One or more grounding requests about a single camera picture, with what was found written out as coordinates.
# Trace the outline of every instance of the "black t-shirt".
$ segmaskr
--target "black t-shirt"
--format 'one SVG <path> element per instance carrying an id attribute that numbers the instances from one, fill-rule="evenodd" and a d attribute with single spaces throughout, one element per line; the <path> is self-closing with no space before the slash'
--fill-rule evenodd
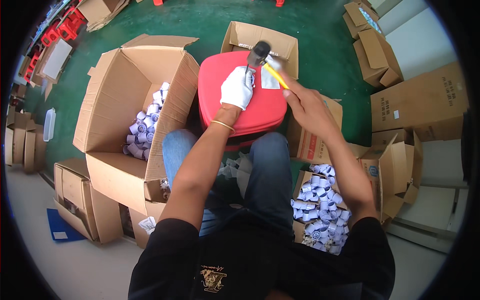
<path id="1" fill-rule="evenodd" d="M 130 300 L 265 299 L 278 289 L 294 299 L 387 299 L 395 263 L 373 217 L 358 221 L 340 255 L 303 244 L 250 213 L 199 238 L 182 220 L 160 221 L 135 266 Z"/>

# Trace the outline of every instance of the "green floor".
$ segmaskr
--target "green floor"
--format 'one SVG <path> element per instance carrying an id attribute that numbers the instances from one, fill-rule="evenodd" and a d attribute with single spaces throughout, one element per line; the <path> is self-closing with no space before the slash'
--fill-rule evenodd
<path id="1" fill-rule="evenodd" d="M 149 35 L 194 36 L 200 40 L 186 49 L 199 64 L 220 52 L 230 21 L 268 27 L 299 40 L 299 82 L 330 98 L 342 99 L 342 132 L 348 142 L 369 146 L 371 141 L 370 94 L 373 87 L 362 80 L 360 66 L 342 14 L 349 0 L 286 0 L 275 7 L 273 0 L 167 0 L 154 6 L 151 0 L 132 1 L 104 28 L 83 33 L 64 74 L 44 102 L 41 88 L 29 88 L 25 110 L 35 112 L 43 124 L 45 113 L 55 108 L 54 138 L 48 142 L 45 172 L 70 157 L 84 157 L 72 145 L 78 112 L 90 77 L 103 52 L 120 47 L 134 37 Z M 286 121 L 280 131 L 285 131 Z M 292 162 L 294 182 L 298 169 Z"/>

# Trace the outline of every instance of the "blue jeans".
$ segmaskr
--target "blue jeans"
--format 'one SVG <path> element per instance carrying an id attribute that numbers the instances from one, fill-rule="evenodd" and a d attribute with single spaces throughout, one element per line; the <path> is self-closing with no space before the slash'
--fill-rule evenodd
<path id="1" fill-rule="evenodd" d="M 180 165 L 196 142 L 193 133 L 185 129 L 172 131 L 164 138 L 163 160 L 170 188 Z M 287 139 L 277 132 L 265 134 L 253 142 L 250 161 L 252 173 L 245 192 L 245 208 L 241 210 L 246 209 L 292 235 L 292 174 Z M 211 233 L 239 211 L 230 207 L 215 191 L 209 192 L 205 207 L 199 236 Z"/>

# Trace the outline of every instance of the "yellow hammer handle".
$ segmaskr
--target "yellow hammer handle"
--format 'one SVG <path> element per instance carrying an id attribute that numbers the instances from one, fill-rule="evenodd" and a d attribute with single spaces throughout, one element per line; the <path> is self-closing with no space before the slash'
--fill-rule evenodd
<path id="1" fill-rule="evenodd" d="M 285 83 L 285 81 L 283 81 L 283 78 L 280 74 L 278 74 L 277 71 L 275 71 L 269 64 L 268 62 L 266 62 L 264 64 L 264 68 L 265 70 L 267 70 L 273 77 L 275 77 L 275 79 L 278 80 L 278 82 L 282 85 L 283 88 L 289 90 L 288 88 L 288 85 Z"/>

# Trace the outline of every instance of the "white plastic container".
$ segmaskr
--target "white plastic container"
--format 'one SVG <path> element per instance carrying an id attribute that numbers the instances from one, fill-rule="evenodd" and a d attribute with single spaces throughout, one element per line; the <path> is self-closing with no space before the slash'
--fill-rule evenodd
<path id="1" fill-rule="evenodd" d="M 47 115 L 45 116 L 45 124 L 43 126 L 43 140 L 48 142 L 53 139 L 53 130 L 55 129 L 55 109 L 47 110 Z"/>

